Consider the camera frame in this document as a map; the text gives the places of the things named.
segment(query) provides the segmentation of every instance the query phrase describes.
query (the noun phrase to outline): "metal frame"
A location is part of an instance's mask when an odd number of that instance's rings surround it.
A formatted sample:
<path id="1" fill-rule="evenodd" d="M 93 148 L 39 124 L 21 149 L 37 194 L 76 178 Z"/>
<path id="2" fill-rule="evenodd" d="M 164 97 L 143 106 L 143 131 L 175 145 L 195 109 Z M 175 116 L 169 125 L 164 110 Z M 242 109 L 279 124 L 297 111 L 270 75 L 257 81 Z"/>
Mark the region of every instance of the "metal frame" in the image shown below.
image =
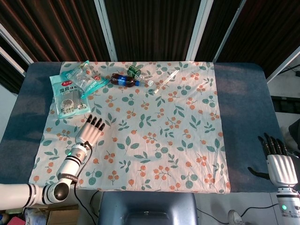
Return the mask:
<path id="1" fill-rule="evenodd" d="M 267 83 L 271 82 L 287 65 L 289 65 L 300 54 L 300 46 L 289 56 L 275 71 L 267 78 Z"/>
<path id="2" fill-rule="evenodd" d="M 0 23 L 0 35 L 28 65 L 33 63 L 33 60 L 22 49 L 22 47 L 15 41 L 13 36 L 10 35 L 10 33 L 3 27 L 1 23 Z"/>
<path id="3" fill-rule="evenodd" d="M 94 0 L 94 2 L 98 13 L 99 21 L 102 27 L 109 56 L 112 62 L 117 62 L 118 57 L 117 57 L 116 49 L 114 47 L 113 35 L 109 24 L 104 0 Z"/>
<path id="4" fill-rule="evenodd" d="M 207 19 L 214 0 L 201 0 L 191 41 L 189 43 L 186 61 L 194 61 L 206 26 Z"/>
<path id="5" fill-rule="evenodd" d="M 0 54 L 22 75 L 25 77 L 26 72 L 22 69 L 22 67 L 19 66 L 18 63 L 16 63 L 16 61 L 14 61 L 13 58 L 11 58 L 9 56 L 9 54 L 4 51 L 3 48 L 0 47 Z"/>
<path id="6" fill-rule="evenodd" d="M 220 55 L 220 53 L 222 52 L 222 49 L 223 49 L 223 47 L 224 47 L 224 45 L 225 45 L 225 43 L 226 43 L 226 41 L 227 41 L 227 39 L 228 39 L 228 37 L 229 37 L 229 35 L 230 35 L 230 33 L 231 33 L 231 30 L 233 29 L 233 27 L 234 27 L 234 25 L 235 25 L 235 22 L 237 21 L 239 15 L 240 15 L 240 12 L 242 11 L 242 9 L 243 9 L 243 7 L 244 7 L 246 1 L 247 1 L 247 0 L 242 0 L 242 2 L 240 3 L 238 9 L 236 10 L 236 13 L 235 13 L 235 15 L 234 15 L 234 17 L 233 17 L 233 19 L 232 19 L 230 25 L 229 25 L 229 27 L 228 27 L 228 29 L 227 29 L 227 31 L 226 31 L 224 37 L 223 37 L 223 40 L 222 40 L 222 42 L 221 42 L 221 44 L 220 44 L 220 46 L 219 46 L 219 48 L 218 48 L 218 50 L 217 50 L 217 52 L 216 52 L 216 55 L 215 55 L 215 57 L 214 57 L 213 60 L 212 60 L 212 62 L 216 62 L 217 59 L 219 58 L 219 55 Z"/>

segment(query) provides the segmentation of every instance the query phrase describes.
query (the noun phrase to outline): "plastic bag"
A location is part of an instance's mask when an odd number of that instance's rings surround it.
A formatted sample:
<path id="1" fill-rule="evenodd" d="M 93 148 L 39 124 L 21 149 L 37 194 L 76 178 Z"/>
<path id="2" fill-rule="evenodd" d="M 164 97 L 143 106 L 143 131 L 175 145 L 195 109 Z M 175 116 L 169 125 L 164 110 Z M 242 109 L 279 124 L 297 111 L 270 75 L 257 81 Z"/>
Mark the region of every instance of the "plastic bag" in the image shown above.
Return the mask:
<path id="1" fill-rule="evenodd" d="M 80 98 L 82 92 L 75 83 L 60 75 L 51 76 L 50 80 L 59 119 L 90 112 L 88 99 Z"/>
<path id="2" fill-rule="evenodd" d="M 109 80 L 97 75 L 95 71 L 90 69 L 90 62 L 85 61 L 75 69 L 62 72 L 61 74 L 67 79 L 73 81 L 82 89 L 81 98 L 87 98 L 94 91 L 105 86 Z"/>

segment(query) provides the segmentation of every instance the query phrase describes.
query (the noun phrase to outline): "floor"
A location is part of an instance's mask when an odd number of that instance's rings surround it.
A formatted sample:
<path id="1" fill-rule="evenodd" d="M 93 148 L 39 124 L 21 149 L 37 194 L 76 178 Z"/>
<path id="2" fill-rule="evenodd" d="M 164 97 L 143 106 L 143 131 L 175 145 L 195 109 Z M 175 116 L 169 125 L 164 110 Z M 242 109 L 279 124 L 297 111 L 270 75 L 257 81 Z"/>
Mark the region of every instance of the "floor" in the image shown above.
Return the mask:
<path id="1" fill-rule="evenodd" d="M 277 76 L 269 84 L 271 95 L 287 96 L 300 98 L 300 78 L 295 77 L 293 71 Z M 0 140 L 3 136 L 5 127 L 8 122 L 9 115 L 13 109 L 16 96 L 4 90 L 0 86 L 0 100 L 4 103 L 5 107 L 0 112 Z M 290 113 L 276 113 L 279 125 L 289 126 L 297 119 L 300 119 L 300 114 Z M 90 198 L 95 191 L 84 190 L 78 191 L 78 196 L 89 208 Z M 227 213 L 229 210 L 234 209 L 240 214 L 248 207 L 267 207 L 277 203 L 275 193 L 231 193 L 229 195 L 216 195 L 216 194 L 196 194 L 196 204 L 198 209 L 214 216 L 216 219 L 223 223 L 228 223 Z M 76 203 L 74 194 L 69 197 L 70 203 Z M 101 201 L 101 193 L 95 195 L 92 207 L 94 212 L 99 208 Z M 90 217 L 84 209 L 81 210 L 82 214 L 78 220 L 79 225 L 92 225 Z M 250 222 L 252 225 L 282 225 L 280 210 L 278 205 L 269 209 L 250 209 L 244 216 L 245 222 Z M 205 215 L 198 211 L 199 225 L 219 225 L 220 223 L 212 217 Z"/>

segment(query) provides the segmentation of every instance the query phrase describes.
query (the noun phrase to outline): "robot finger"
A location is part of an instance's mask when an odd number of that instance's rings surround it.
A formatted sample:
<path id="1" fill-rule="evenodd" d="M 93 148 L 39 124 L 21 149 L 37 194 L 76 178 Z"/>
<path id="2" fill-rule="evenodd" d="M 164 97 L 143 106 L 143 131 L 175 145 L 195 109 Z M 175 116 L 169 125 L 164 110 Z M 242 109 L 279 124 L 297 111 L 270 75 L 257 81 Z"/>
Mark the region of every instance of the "robot finger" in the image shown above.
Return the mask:
<path id="1" fill-rule="evenodd" d="M 88 117 L 88 119 L 86 120 L 86 122 L 87 122 L 87 123 L 90 123 L 91 120 L 92 120 L 92 118 L 93 118 L 93 116 L 92 116 L 92 114 L 90 114 L 89 117 Z"/>
<path id="2" fill-rule="evenodd" d="M 276 139 L 275 139 L 274 137 L 272 137 L 272 136 L 271 136 L 271 139 L 272 139 L 272 141 L 273 141 L 273 143 L 274 143 L 276 153 L 279 154 L 279 155 L 282 155 L 282 151 L 281 151 L 281 148 L 280 148 L 279 143 L 278 143 L 278 142 L 276 141 Z"/>
<path id="3" fill-rule="evenodd" d="M 94 119 L 92 120 L 92 122 L 90 124 L 91 125 L 95 125 L 96 121 L 97 121 L 97 117 L 95 116 Z"/>
<path id="4" fill-rule="evenodd" d="M 270 136 L 267 133 L 263 133 L 263 134 L 267 139 L 271 154 L 276 155 L 277 153 L 276 153 L 275 146 L 274 146 L 272 139 L 270 138 Z"/>
<path id="5" fill-rule="evenodd" d="M 99 128 L 101 122 L 102 122 L 102 118 L 100 118 L 100 119 L 98 120 L 98 122 L 96 123 L 95 127 Z"/>
<path id="6" fill-rule="evenodd" d="M 99 130 L 103 130 L 104 129 L 104 127 L 105 127 L 105 123 L 103 123 L 101 126 L 100 126 L 100 128 L 99 128 Z"/>
<path id="7" fill-rule="evenodd" d="M 280 148 L 281 148 L 282 154 L 283 154 L 284 156 L 287 156 L 287 149 L 286 149 L 286 147 L 285 147 L 285 144 L 283 144 L 283 142 L 282 142 L 281 140 L 279 140 L 279 139 L 276 139 L 276 140 L 277 140 L 277 142 L 278 142 L 278 144 L 279 144 L 279 146 L 280 146 Z"/>
<path id="8" fill-rule="evenodd" d="M 268 144 L 266 144 L 266 142 L 264 141 L 264 139 L 262 137 L 258 136 L 257 138 L 262 144 L 262 149 L 263 149 L 264 155 L 267 159 L 267 156 L 271 154 Z"/>

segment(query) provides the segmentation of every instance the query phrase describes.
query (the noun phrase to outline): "robotic hand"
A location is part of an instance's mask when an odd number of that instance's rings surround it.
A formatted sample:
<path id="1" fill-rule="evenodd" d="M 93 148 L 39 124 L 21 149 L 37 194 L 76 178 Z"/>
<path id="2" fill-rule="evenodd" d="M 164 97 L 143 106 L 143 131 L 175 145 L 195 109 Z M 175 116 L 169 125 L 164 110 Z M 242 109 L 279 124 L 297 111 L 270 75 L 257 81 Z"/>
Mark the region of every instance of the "robotic hand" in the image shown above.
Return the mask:
<path id="1" fill-rule="evenodd" d="M 0 210 L 29 207 L 36 203 L 52 204 L 64 201 L 73 182 L 78 181 L 76 176 L 82 161 L 91 150 L 104 129 L 105 124 L 100 118 L 90 115 L 75 138 L 75 145 L 66 156 L 57 171 L 58 182 L 39 187 L 35 184 L 0 184 Z"/>
<path id="2" fill-rule="evenodd" d="M 300 196 L 293 190 L 298 183 L 293 161 L 287 155 L 285 145 L 273 137 L 264 134 L 264 139 L 258 136 L 265 154 L 269 173 L 256 172 L 251 167 L 248 170 L 257 177 L 271 180 L 278 187 L 277 199 L 285 225 L 300 225 Z"/>

